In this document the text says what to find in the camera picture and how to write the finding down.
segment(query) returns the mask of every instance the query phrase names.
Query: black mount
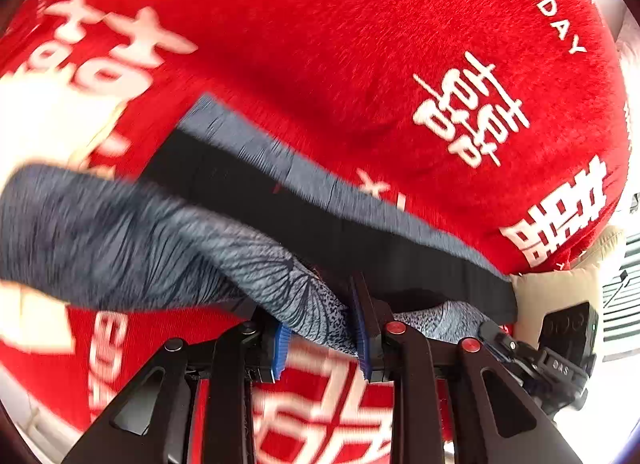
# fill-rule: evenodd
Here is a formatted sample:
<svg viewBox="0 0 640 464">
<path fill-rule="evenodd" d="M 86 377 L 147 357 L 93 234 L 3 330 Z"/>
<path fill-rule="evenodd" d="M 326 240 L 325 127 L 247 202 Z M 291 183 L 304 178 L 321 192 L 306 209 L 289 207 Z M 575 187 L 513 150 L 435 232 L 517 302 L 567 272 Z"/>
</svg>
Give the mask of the black mount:
<svg viewBox="0 0 640 464">
<path fill-rule="evenodd" d="M 547 314 L 538 349 L 516 341 L 490 321 L 481 325 L 479 337 L 553 419 L 567 406 L 580 410 L 587 399 L 585 387 L 596 361 L 597 323 L 598 314 L 585 302 Z"/>
<path fill-rule="evenodd" d="M 553 423 L 475 338 L 426 339 L 393 321 L 353 281 L 373 381 L 395 383 L 392 464 L 442 464 L 436 380 L 447 382 L 457 464 L 580 464 Z M 111 401 L 63 464 L 186 464 L 198 381 L 209 379 L 204 464 L 253 464 L 250 387 L 273 382 L 270 316 L 261 311 L 219 339 L 169 339 Z"/>
</svg>

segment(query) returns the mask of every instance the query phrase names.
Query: red cushion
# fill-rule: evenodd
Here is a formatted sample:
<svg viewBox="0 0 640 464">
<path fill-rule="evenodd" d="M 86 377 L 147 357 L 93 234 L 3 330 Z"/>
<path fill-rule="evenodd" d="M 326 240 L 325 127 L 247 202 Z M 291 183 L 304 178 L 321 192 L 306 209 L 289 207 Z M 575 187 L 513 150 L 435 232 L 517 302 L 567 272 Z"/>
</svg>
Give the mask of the red cushion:
<svg viewBox="0 0 640 464">
<path fill-rule="evenodd" d="M 94 159 L 120 175 L 210 92 L 505 273 L 579 254 L 626 179 L 622 77 L 591 0 L 65 1 L 27 3 L 0 73 L 35 54 L 130 98 Z"/>
</svg>

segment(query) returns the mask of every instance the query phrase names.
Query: white chinese character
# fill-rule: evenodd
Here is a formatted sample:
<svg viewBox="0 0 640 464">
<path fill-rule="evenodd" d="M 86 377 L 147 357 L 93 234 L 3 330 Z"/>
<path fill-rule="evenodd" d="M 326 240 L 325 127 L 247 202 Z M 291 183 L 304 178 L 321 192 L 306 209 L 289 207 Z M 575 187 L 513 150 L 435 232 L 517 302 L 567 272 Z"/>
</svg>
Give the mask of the white chinese character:
<svg viewBox="0 0 640 464">
<path fill-rule="evenodd" d="M 602 190 L 606 174 L 606 164 L 596 155 L 589 163 L 589 172 L 581 170 L 574 177 L 574 186 L 565 182 L 539 206 L 529 209 L 532 224 L 523 219 L 511 227 L 501 227 L 500 232 L 522 251 L 531 267 L 540 265 L 571 235 L 598 218 L 607 200 Z"/>
<path fill-rule="evenodd" d="M 56 68 L 71 55 L 72 49 L 57 41 L 47 41 L 36 48 L 29 56 L 29 64 L 35 70 Z"/>
<path fill-rule="evenodd" d="M 114 31 L 131 38 L 129 46 L 117 45 L 110 54 L 136 65 L 155 68 L 164 63 L 154 52 L 154 47 L 176 54 L 191 54 L 198 49 L 188 39 L 160 27 L 158 14 L 151 7 L 140 9 L 136 19 L 110 12 L 104 17 L 104 22 Z"/>
<path fill-rule="evenodd" d="M 470 110 L 475 110 L 478 107 L 478 96 L 471 89 L 471 87 L 466 84 L 460 78 L 460 71 L 452 68 L 450 69 L 442 79 L 442 95 L 440 95 L 436 90 L 430 87 L 426 82 L 420 79 L 416 74 L 414 74 L 415 81 L 420 84 L 422 88 L 424 88 L 427 92 L 433 95 L 434 98 L 438 101 L 437 109 L 440 110 L 437 113 L 434 113 L 433 116 L 428 115 L 427 111 L 432 111 L 435 108 L 435 101 L 433 99 L 427 99 L 420 108 L 426 105 L 424 108 L 425 112 L 425 125 L 429 127 L 434 133 L 438 136 L 442 137 L 445 140 L 453 140 L 455 137 L 455 127 L 453 124 L 462 124 L 474 138 L 473 143 L 471 138 L 468 135 L 462 135 L 455 142 L 449 145 L 448 151 L 450 153 L 457 153 L 463 161 L 465 161 L 472 168 L 477 168 L 480 165 L 482 160 L 482 155 L 489 155 L 495 162 L 497 166 L 500 165 L 500 161 L 494 155 L 494 151 L 497 148 L 497 145 L 494 143 L 486 143 L 484 141 L 484 132 L 486 130 L 479 129 L 478 131 L 474 130 L 471 125 L 468 123 L 469 112 L 466 110 L 456 110 L 451 107 L 451 95 L 455 95 L 459 98 L 462 103 L 469 108 Z M 421 123 L 421 116 L 418 114 L 418 111 L 414 114 L 414 123 Z M 451 120 L 448 121 L 443 114 L 442 111 L 448 111 Z M 443 124 L 446 128 L 446 135 L 440 134 L 435 130 L 437 124 L 434 126 L 433 117 L 437 119 L 441 124 Z"/>
<path fill-rule="evenodd" d="M 357 169 L 356 173 L 360 180 L 362 181 L 362 185 L 360 186 L 360 191 L 363 193 L 367 193 L 367 195 L 371 195 L 377 199 L 380 198 L 380 193 L 387 191 L 391 186 L 386 182 L 373 182 L 369 174 L 366 171 L 361 169 Z"/>
<path fill-rule="evenodd" d="M 89 408 L 91 408 L 92 410 L 104 410 L 116 396 L 116 393 L 109 387 L 108 384 L 103 383 L 91 372 L 89 372 L 88 375 L 88 384 Z"/>
<path fill-rule="evenodd" d="M 505 89 L 501 86 L 498 80 L 492 74 L 492 70 L 495 68 L 495 65 L 484 66 L 481 62 L 479 62 L 471 52 L 465 52 L 466 60 L 475 68 L 480 75 L 476 75 L 469 70 L 465 69 L 463 71 L 465 77 L 471 81 L 471 83 L 481 92 L 482 95 L 489 95 L 489 89 L 484 84 L 484 80 L 489 81 L 497 92 L 500 94 L 502 100 L 506 103 L 509 110 L 505 110 L 499 104 L 495 105 L 495 109 L 498 111 L 500 116 L 505 120 L 505 122 L 509 125 L 512 131 L 518 131 L 518 125 L 513 120 L 513 117 L 517 117 L 518 120 L 522 123 L 525 128 L 529 127 L 529 120 L 522 113 L 520 109 L 522 105 L 521 100 L 513 100 L 509 94 L 505 91 Z"/>
<path fill-rule="evenodd" d="M 84 0 L 60 1 L 47 7 L 44 14 L 65 16 L 66 23 L 56 29 L 55 36 L 67 43 L 78 43 L 86 31 L 81 23 L 98 23 L 104 17 L 104 13 L 98 9 L 84 4 Z"/>
<path fill-rule="evenodd" d="M 299 380 L 322 383 L 313 385 L 313 399 L 306 394 L 254 388 L 256 462 L 380 462 L 390 451 L 393 399 L 386 391 L 393 383 L 367 384 L 360 371 L 350 372 L 355 367 L 353 360 L 314 349 L 310 343 L 300 343 L 289 350 L 287 357 L 288 371 L 296 371 Z M 367 393 L 378 397 L 374 406 L 367 404 Z M 341 402 L 340 398 L 344 396 L 346 398 Z M 326 423 L 331 419 L 338 419 L 338 424 L 335 429 L 327 430 Z M 295 449 L 275 446 L 273 437 L 278 435 L 295 440 Z M 344 450 L 354 444 L 364 453 L 351 460 L 340 459 Z"/>
<path fill-rule="evenodd" d="M 398 198 L 396 199 L 396 207 L 401 211 L 404 211 L 404 207 L 406 206 L 406 195 L 403 193 L 398 193 Z"/>
<path fill-rule="evenodd" d="M 110 58 L 94 58 L 80 65 L 76 82 L 96 94 L 129 100 L 143 94 L 153 79 L 144 70 L 121 65 Z"/>
<path fill-rule="evenodd" d="M 500 161 L 495 156 L 498 144 L 503 144 L 509 136 L 509 131 L 496 116 L 494 110 L 505 120 L 512 131 L 518 131 L 514 117 L 526 127 L 529 127 L 529 121 L 522 113 L 520 100 L 514 101 L 506 93 L 500 83 L 495 79 L 492 70 L 495 65 L 484 66 L 470 52 L 465 52 L 465 58 L 478 71 L 473 73 L 470 70 L 463 70 L 465 78 L 484 95 L 489 96 L 489 89 L 484 84 L 484 80 L 488 80 L 500 94 L 502 100 L 506 103 L 508 110 L 501 105 L 486 104 L 480 108 L 477 116 L 477 130 L 469 123 L 469 112 L 467 110 L 458 110 L 451 107 L 451 96 L 455 95 L 469 110 L 476 110 L 479 106 L 478 94 L 473 88 L 462 79 L 460 70 L 451 68 L 447 71 L 442 79 L 442 95 L 430 87 L 425 81 L 414 74 L 414 79 L 422 88 L 429 92 L 434 99 L 424 101 L 418 110 L 414 113 L 414 123 L 424 124 L 431 129 L 436 135 L 447 142 L 455 139 L 455 124 L 461 124 L 468 131 L 468 135 L 459 136 L 454 142 L 449 144 L 447 148 L 450 153 L 455 153 L 462 158 L 469 166 L 476 168 L 482 161 L 482 155 L 489 155 L 497 166 Z M 442 113 L 447 111 L 450 114 L 450 120 Z M 491 135 L 495 142 L 489 142 L 486 134 Z"/>
</svg>

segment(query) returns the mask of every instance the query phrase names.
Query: beige cushion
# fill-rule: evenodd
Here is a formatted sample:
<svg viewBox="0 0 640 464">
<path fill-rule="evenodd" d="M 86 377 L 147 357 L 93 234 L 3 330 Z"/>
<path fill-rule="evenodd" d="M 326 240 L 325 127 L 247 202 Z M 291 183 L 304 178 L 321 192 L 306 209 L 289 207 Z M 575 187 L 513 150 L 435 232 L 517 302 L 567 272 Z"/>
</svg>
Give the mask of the beige cushion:
<svg viewBox="0 0 640 464">
<path fill-rule="evenodd" d="M 19 68 L 0 77 L 0 192 L 25 163 L 80 167 L 113 131 L 124 101 L 76 89 L 74 72 Z"/>
<path fill-rule="evenodd" d="M 0 339 L 23 352 L 72 354 L 66 305 L 32 288 L 0 281 Z"/>
<path fill-rule="evenodd" d="M 640 191 L 640 26 L 629 10 L 626 11 L 616 48 L 625 81 L 625 110 L 632 144 L 626 185 L 631 193 L 637 193 Z"/>
<path fill-rule="evenodd" d="M 598 337 L 602 336 L 602 287 L 598 273 L 597 265 L 588 265 L 572 270 L 512 275 L 518 303 L 514 338 L 537 348 L 546 314 L 589 301 L 601 318 L 596 335 L 598 345 Z"/>
<path fill-rule="evenodd" d="M 593 245 L 572 263 L 572 269 L 597 265 L 600 269 L 600 282 L 606 285 L 620 270 L 625 259 L 626 238 L 624 229 L 607 225 Z"/>
</svg>

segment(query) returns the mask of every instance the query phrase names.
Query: gray cloth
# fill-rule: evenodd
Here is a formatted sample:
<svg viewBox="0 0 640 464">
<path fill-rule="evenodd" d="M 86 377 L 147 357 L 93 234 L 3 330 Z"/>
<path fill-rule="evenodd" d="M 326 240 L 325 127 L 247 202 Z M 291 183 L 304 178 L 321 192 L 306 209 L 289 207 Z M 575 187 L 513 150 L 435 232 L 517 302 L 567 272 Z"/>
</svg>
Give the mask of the gray cloth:
<svg viewBox="0 0 640 464">
<path fill-rule="evenodd" d="M 150 310 L 248 296 L 299 335 L 353 353 L 347 308 L 276 241 L 153 187 L 30 165 L 0 197 L 0 279 L 93 309 Z M 399 314 L 458 341 L 467 304 Z"/>
</svg>

